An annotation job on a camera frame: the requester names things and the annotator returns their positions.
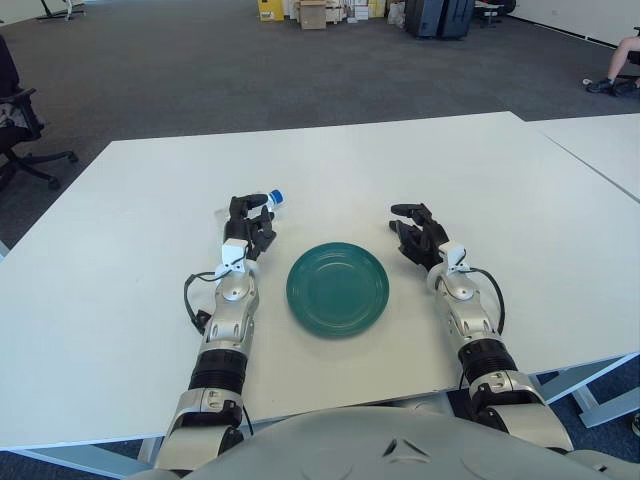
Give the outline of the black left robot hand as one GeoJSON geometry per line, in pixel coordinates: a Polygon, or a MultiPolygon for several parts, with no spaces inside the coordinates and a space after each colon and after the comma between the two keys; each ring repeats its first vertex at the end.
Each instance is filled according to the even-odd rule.
{"type": "Polygon", "coordinates": [[[229,204],[229,219],[223,230],[223,240],[247,242],[245,258],[255,261],[275,240],[277,233],[272,228],[275,214],[267,203],[270,197],[264,193],[241,197],[233,196],[229,204]]]}

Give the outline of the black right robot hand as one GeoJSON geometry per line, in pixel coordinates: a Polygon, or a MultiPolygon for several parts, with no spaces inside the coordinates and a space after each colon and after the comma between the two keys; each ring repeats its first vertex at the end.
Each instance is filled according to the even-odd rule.
{"type": "Polygon", "coordinates": [[[413,221],[409,225],[401,220],[391,220],[389,228],[400,240],[399,251],[426,271],[443,262],[439,247],[449,238],[444,228],[432,217],[431,211],[423,204],[395,204],[391,213],[413,221]]]}

